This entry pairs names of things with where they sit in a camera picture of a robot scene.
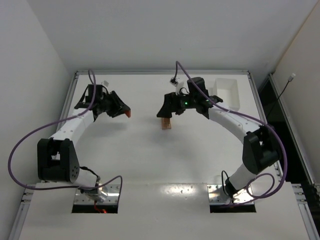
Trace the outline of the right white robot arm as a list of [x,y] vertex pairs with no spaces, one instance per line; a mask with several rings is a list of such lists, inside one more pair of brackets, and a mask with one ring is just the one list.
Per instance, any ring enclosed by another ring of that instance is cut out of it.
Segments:
[[175,91],[164,95],[163,105],[156,115],[158,118],[170,119],[173,114],[181,115],[187,109],[195,109],[205,118],[224,127],[243,145],[242,163],[222,187],[225,196],[233,197],[263,170],[282,158],[274,134],[265,125],[228,110],[222,98],[209,94],[202,77],[187,80],[186,93],[183,93],[184,82],[172,78],[170,83],[175,86]]

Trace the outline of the red-brown triangle block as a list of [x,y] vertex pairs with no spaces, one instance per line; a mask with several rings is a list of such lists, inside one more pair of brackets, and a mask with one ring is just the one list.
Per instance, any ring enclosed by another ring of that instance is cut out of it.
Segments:
[[130,110],[126,110],[124,113],[128,118],[131,117],[131,111]]

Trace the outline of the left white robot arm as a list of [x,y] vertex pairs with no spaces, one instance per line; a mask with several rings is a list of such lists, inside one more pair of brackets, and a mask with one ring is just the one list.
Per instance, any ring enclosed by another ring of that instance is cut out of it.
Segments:
[[37,143],[38,178],[47,182],[77,186],[82,194],[97,200],[101,195],[100,177],[91,169],[80,166],[75,146],[85,130],[99,115],[111,118],[131,116],[131,109],[116,94],[101,84],[89,84],[72,112],[72,119],[50,138]]

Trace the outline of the white plastic box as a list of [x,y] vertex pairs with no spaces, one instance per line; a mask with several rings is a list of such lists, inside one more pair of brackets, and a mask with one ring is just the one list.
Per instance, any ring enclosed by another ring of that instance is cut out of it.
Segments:
[[216,78],[212,87],[212,95],[220,97],[233,111],[240,109],[238,82],[234,78]]

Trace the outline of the light wood numbered plank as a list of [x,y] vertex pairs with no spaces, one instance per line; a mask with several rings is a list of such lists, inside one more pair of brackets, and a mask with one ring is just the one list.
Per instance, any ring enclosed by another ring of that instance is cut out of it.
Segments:
[[162,125],[161,126],[161,129],[162,130],[170,130],[172,128],[172,126],[169,124],[169,125]]

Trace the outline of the red-brown arch block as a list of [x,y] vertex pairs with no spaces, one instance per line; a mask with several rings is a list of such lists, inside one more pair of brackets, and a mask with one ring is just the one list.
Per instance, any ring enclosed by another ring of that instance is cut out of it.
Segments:
[[170,118],[162,118],[161,125],[171,125],[171,119]]

